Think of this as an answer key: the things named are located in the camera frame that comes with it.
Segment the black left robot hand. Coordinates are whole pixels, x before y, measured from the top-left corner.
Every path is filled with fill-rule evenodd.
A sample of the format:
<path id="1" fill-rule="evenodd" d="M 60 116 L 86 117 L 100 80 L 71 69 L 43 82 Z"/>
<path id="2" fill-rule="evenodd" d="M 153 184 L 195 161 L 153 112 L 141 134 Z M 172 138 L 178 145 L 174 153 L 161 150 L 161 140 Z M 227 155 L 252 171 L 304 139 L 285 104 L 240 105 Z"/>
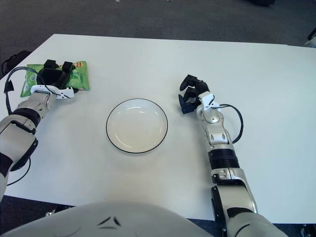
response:
<path id="1" fill-rule="evenodd" d="M 72 62 L 65 61 L 61 70 L 58 68 L 59 65 L 56 64 L 55 60 L 47 60 L 38 72 L 37 84 L 52 85 L 58 89 L 65 89 L 70 81 L 70 73 L 75 69 L 75 66 Z"/>

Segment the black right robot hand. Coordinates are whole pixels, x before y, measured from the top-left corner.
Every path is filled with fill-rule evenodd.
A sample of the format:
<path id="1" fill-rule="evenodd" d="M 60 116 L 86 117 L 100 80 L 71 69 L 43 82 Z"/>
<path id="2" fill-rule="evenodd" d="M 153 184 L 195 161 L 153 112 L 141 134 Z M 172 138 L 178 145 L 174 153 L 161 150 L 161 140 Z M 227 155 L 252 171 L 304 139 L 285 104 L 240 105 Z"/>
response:
<path id="1" fill-rule="evenodd" d="M 185 91 L 183 96 L 178 95 L 181 111 L 183 114 L 188 114 L 201 104 L 198 96 L 210 90 L 204 81 L 195 76 L 187 75 L 180 85 L 180 91 Z"/>

